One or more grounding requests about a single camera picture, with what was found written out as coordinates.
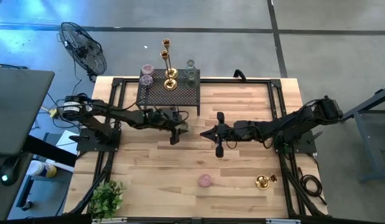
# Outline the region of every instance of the gray metal stand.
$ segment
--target gray metal stand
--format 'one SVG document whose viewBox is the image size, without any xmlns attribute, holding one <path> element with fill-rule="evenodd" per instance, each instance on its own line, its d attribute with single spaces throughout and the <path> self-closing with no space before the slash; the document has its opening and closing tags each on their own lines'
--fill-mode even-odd
<svg viewBox="0 0 385 224">
<path fill-rule="evenodd" d="M 385 89 L 377 91 L 373 97 L 343 115 L 345 121 L 350 118 L 356 121 L 365 153 L 370 158 L 371 172 L 359 176 L 360 182 L 385 178 L 382 155 L 385 152 L 385 110 L 370 110 L 384 101 Z"/>
</svg>

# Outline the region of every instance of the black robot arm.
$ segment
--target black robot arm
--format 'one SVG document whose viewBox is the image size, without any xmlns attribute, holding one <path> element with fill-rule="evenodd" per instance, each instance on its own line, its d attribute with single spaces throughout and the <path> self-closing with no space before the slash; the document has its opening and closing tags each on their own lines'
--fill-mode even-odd
<svg viewBox="0 0 385 224">
<path fill-rule="evenodd" d="M 325 96 L 323 99 L 311 100 L 298 111 L 273 121 L 236 121 L 233 127 L 224 123 L 224 114 L 217 113 L 219 124 L 201 136 L 218 144 L 216 156 L 223 157 L 222 141 L 258 141 L 264 143 L 282 131 L 283 142 L 290 144 L 299 140 L 305 132 L 319 124 L 335 124 L 342 118 L 342 111 L 335 100 Z"/>
<path fill-rule="evenodd" d="M 185 119 L 182 119 L 180 111 L 175 107 L 159 108 L 157 110 L 134 110 L 129 111 L 111 106 L 102 100 L 92 100 L 86 94 L 81 93 L 76 96 L 66 96 L 63 106 L 62 117 L 68 121 L 78 121 L 88 129 L 94 131 L 95 137 L 105 143 L 111 140 L 113 129 L 107 123 L 101 123 L 94 116 L 104 116 L 115 120 L 124 121 L 129 126 L 135 129 L 153 128 L 158 130 L 171 131 L 170 143 L 176 144 L 179 142 L 179 135 L 187 132 L 186 128 L 181 129 L 181 126 L 188 126 Z"/>
</svg>

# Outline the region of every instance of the pink ball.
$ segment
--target pink ball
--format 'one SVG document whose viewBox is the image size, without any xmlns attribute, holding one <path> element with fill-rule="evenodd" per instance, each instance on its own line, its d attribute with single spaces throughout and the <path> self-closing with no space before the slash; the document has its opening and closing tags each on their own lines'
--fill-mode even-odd
<svg viewBox="0 0 385 224">
<path fill-rule="evenodd" d="M 212 179 L 209 174 L 199 176 L 198 183 L 201 187 L 209 187 L 212 184 Z"/>
</svg>

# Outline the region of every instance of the potted plant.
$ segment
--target potted plant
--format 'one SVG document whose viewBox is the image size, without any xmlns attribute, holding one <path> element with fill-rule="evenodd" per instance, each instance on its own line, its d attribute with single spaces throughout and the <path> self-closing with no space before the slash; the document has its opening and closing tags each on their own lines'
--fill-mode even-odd
<svg viewBox="0 0 385 224">
<path fill-rule="evenodd" d="M 122 205 L 122 193 L 126 187 L 122 182 L 110 180 L 108 183 L 100 183 L 94 190 L 93 197 L 89 204 L 89 213 L 92 218 L 113 218 L 115 212 Z"/>
</svg>

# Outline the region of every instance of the green plant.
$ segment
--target green plant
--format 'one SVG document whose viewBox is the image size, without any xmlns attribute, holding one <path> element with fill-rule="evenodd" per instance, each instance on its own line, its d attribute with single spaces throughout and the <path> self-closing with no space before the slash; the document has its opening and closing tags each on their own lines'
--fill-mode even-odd
<svg viewBox="0 0 385 224">
<path fill-rule="evenodd" d="M 122 182 L 110 180 L 108 183 L 101 183 L 93 192 L 90 200 L 89 212 L 93 218 L 113 218 L 115 212 L 122 205 L 122 193 L 126 187 Z"/>
</svg>

